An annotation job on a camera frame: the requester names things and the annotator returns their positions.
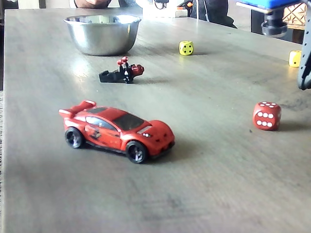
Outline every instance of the stainless steel bowl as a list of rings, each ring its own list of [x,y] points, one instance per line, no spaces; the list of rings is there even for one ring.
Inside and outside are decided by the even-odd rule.
[[[121,55],[134,45],[139,17],[130,15],[72,16],[64,19],[76,48],[95,56]]]

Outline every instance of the blue object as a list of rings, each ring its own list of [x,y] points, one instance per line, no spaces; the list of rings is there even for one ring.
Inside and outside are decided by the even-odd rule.
[[[242,0],[238,1],[261,9],[274,9],[281,6],[290,6],[300,3],[299,0]]]

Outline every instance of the red sports car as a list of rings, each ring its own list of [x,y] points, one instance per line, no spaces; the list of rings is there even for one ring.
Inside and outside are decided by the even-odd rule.
[[[112,107],[97,107],[85,100],[70,109],[60,109],[64,119],[65,139],[73,148],[85,142],[125,153],[133,163],[158,157],[175,144],[170,127],[162,121],[146,121]]]

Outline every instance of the yellow die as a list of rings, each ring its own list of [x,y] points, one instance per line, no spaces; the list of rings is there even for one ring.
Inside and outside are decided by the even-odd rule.
[[[299,67],[301,58],[300,50],[293,50],[290,52],[289,63],[291,67]]]
[[[179,53],[181,55],[187,56],[193,53],[193,42],[192,41],[181,41],[179,43]]]

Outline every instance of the person's hand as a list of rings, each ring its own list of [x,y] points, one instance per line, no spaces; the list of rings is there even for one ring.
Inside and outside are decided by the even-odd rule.
[[[111,0],[75,0],[79,8],[107,8]]]
[[[86,0],[89,4],[92,4],[92,5],[100,5],[102,4],[103,2],[107,2],[107,0]]]

